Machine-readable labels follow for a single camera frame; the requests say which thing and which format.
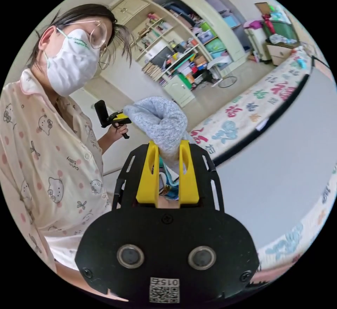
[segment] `sticker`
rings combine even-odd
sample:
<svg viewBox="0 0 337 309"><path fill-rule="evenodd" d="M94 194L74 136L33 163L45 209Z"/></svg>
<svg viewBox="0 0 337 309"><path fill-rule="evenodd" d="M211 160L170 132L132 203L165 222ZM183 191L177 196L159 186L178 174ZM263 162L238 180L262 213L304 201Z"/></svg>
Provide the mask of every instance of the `sticker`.
<svg viewBox="0 0 337 309"><path fill-rule="evenodd" d="M179 303L179 279L151 277L149 301L151 303Z"/></svg>

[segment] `yellow gripper trigger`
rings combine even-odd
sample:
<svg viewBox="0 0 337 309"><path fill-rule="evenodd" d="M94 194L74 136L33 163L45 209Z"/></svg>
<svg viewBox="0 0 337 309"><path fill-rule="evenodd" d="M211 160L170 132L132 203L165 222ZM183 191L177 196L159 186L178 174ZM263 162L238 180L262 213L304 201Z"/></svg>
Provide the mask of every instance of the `yellow gripper trigger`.
<svg viewBox="0 0 337 309"><path fill-rule="evenodd" d="M154 204L158 207L159 197L159 150L153 141L149 142L141 179L136 195L140 204ZM198 186L188 140L179 146L179 206L196 205L199 202Z"/></svg>

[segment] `gray sock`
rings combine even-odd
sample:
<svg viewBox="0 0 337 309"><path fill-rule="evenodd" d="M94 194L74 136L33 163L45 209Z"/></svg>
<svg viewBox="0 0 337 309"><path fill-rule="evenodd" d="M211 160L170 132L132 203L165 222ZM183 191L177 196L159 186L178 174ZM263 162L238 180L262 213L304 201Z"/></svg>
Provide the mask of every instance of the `gray sock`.
<svg viewBox="0 0 337 309"><path fill-rule="evenodd" d="M159 148L164 163L179 174L179 145L181 140L194 143L187 133L187 117L179 106L163 97L148 97L123 109Z"/></svg>

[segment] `white face mask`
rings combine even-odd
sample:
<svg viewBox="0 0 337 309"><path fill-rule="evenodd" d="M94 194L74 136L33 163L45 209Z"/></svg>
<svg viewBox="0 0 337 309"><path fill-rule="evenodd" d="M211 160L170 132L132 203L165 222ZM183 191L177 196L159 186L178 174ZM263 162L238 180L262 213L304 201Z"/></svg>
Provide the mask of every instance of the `white face mask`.
<svg viewBox="0 0 337 309"><path fill-rule="evenodd" d="M98 67L99 49L94 49L86 32L73 30L65 36L58 54L47 59L47 76L51 87L60 96L66 97L84 87L90 81Z"/></svg>

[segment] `woman's hand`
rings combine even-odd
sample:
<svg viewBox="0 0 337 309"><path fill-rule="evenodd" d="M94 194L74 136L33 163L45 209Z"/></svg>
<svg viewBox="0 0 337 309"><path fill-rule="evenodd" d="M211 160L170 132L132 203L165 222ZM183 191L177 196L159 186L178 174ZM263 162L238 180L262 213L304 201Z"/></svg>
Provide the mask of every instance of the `woman's hand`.
<svg viewBox="0 0 337 309"><path fill-rule="evenodd" d="M118 139L121 139L123 134L128 132L126 125L119 125L118 123L115 123L115 125L116 127L111 125L108 132L106 133L106 136L111 141L111 144L113 144Z"/></svg>
<svg viewBox="0 0 337 309"><path fill-rule="evenodd" d="M128 132L126 125L118 125L118 123L114 126L110 126L108 132L98 140L99 147L102 149L102 154L107 151L107 149L118 139L123 137L124 133Z"/></svg>

